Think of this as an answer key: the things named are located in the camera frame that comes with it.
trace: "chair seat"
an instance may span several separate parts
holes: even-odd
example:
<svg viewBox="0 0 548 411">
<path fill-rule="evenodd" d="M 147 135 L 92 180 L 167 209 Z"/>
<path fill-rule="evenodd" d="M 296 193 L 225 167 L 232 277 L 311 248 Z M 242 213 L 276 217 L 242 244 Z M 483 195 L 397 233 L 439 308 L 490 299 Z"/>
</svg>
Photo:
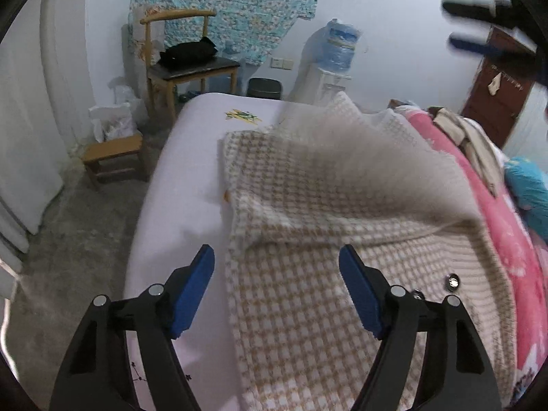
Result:
<svg viewBox="0 0 548 411">
<path fill-rule="evenodd" d="M 239 63 L 234 60 L 224 59 L 224 57 L 213 57 L 209 62 L 193 64 L 177 70 L 169 70 L 161 64 L 156 63 L 149 68 L 149 73 L 162 80 L 173 80 L 198 73 L 223 70 L 224 68 L 237 68 L 239 66 Z"/>
</svg>

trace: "white bed sheet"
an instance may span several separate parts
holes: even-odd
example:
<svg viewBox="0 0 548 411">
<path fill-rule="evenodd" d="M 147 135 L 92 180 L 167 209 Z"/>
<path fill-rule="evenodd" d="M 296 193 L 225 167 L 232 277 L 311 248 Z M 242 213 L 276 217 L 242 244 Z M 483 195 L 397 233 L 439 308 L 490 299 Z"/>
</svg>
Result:
<svg viewBox="0 0 548 411">
<path fill-rule="evenodd" d="M 251 112 L 262 122 L 254 126 L 226 120 L 226 112 L 234 108 Z M 288 111 L 317 109 L 217 93 L 199 96 L 181 112 L 154 172 L 133 239 L 124 297 L 132 298 L 151 284 L 165 282 L 174 269 L 190 264 L 202 244 L 213 247 L 213 277 L 191 328 L 173 342 L 204 411 L 244 409 L 226 300 L 224 258 L 232 211 L 223 200 L 222 140 L 228 131 L 277 124 Z M 128 351 L 143 376 L 133 333 L 128 335 Z M 141 407 L 153 411 L 146 382 L 136 380 L 135 388 Z"/>
</svg>

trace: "checkered blanket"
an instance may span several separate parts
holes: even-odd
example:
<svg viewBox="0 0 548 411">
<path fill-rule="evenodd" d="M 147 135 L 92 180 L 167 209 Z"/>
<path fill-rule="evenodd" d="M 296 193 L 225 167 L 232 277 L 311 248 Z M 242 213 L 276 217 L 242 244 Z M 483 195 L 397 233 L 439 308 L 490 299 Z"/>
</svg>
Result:
<svg viewBox="0 0 548 411">
<path fill-rule="evenodd" d="M 458 295 L 491 360 L 503 401 L 513 387 L 515 306 L 466 179 L 402 128 L 375 130 L 344 94 L 285 131 L 225 139 L 234 209 L 227 256 L 230 322 L 251 410 L 345 410 L 379 343 L 363 329 L 338 270 L 352 244 L 390 284 L 428 300 Z M 413 403 L 419 336 L 400 409 Z"/>
</svg>

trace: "small wooden bench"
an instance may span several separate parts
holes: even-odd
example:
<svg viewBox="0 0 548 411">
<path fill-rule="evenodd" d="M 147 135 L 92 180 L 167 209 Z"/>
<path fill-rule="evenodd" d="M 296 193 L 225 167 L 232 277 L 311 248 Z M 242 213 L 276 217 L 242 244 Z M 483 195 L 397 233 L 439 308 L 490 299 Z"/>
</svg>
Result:
<svg viewBox="0 0 548 411">
<path fill-rule="evenodd" d="M 116 168 L 113 170 L 103 170 L 101 168 L 101 161 L 132 154 L 137 156 L 138 165 Z M 99 179 L 103 179 L 106 176 L 122 175 L 125 173 L 138 174 L 145 181 L 149 180 L 149 159 L 141 135 L 90 145 L 82 157 L 82 162 L 96 189 L 99 189 Z"/>
</svg>

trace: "brown door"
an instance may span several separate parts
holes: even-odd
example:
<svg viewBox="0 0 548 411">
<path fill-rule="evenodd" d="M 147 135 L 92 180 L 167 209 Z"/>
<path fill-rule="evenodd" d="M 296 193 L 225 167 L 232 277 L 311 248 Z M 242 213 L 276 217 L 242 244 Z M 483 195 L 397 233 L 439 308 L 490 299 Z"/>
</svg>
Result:
<svg viewBox="0 0 548 411">
<path fill-rule="evenodd" d="M 520 42 L 497 28 L 491 32 L 489 43 L 498 48 L 528 51 Z M 492 96 L 488 86 L 499 73 L 500 88 Z M 502 148 L 532 86 L 533 82 L 530 80 L 514 78 L 502 72 L 489 59 L 484 59 L 462 115 L 476 120 L 495 145 Z"/>
</svg>

